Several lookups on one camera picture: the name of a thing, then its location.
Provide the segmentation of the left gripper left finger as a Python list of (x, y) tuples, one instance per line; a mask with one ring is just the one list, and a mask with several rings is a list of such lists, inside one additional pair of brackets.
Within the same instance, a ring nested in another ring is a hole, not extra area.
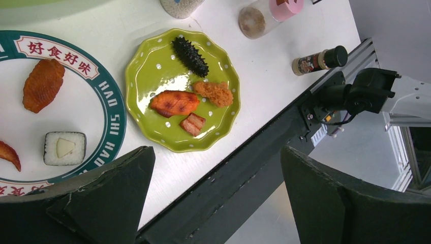
[(134, 243), (155, 152), (111, 163), (23, 196), (1, 198), (1, 243)]

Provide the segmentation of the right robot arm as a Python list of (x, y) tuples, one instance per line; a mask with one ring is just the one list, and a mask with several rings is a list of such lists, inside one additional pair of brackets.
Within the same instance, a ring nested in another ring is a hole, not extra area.
[(348, 114), (347, 119), (333, 126), (348, 124), (365, 111), (386, 112), (430, 123), (430, 84), (396, 71), (366, 68), (357, 73), (353, 83), (323, 87), (316, 96), (320, 108)]

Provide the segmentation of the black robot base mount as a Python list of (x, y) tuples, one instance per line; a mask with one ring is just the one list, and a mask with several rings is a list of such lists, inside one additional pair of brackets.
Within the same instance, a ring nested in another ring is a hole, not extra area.
[(342, 68), (327, 72), (213, 170), (138, 231), (136, 243), (224, 243), (282, 183), (280, 151), (309, 154), (327, 126), (306, 100), (337, 76), (351, 80), (377, 59), (372, 39), (362, 41)]

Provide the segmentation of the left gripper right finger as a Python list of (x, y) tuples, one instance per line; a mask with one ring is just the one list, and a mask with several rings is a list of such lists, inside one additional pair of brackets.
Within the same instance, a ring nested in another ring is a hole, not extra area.
[(365, 182), (289, 146), (281, 166), (301, 243), (430, 243), (430, 196)]

